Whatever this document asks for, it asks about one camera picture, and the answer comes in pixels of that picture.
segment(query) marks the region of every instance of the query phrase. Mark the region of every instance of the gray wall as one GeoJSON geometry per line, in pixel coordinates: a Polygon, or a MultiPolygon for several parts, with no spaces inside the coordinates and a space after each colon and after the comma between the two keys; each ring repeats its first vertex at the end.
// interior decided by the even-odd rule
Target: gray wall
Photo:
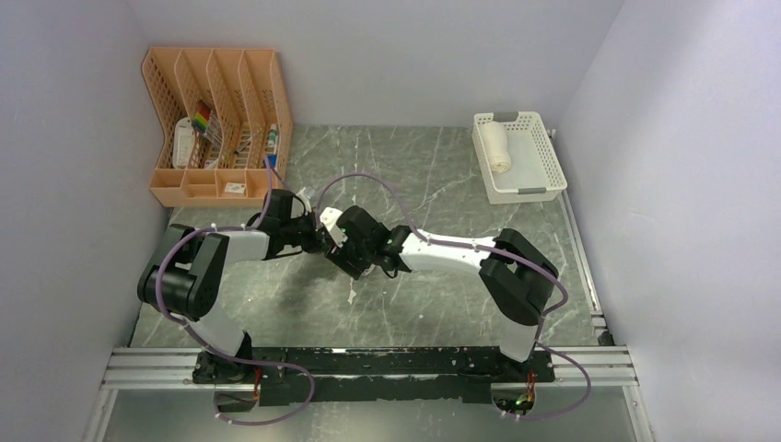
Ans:
{"type": "Polygon", "coordinates": [[[781,5],[627,0],[558,131],[659,441],[779,440],[781,5]]]}
{"type": "Polygon", "coordinates": [[[623,0],[128,0],[155,44],[271,46],[296,122],[556,127],[623,0]]]}
{"type": "Polygon", "coordinates": [[[164,221],[162,132],[124,3],[3,2],[0,440],[79,439],[164,221]]]}

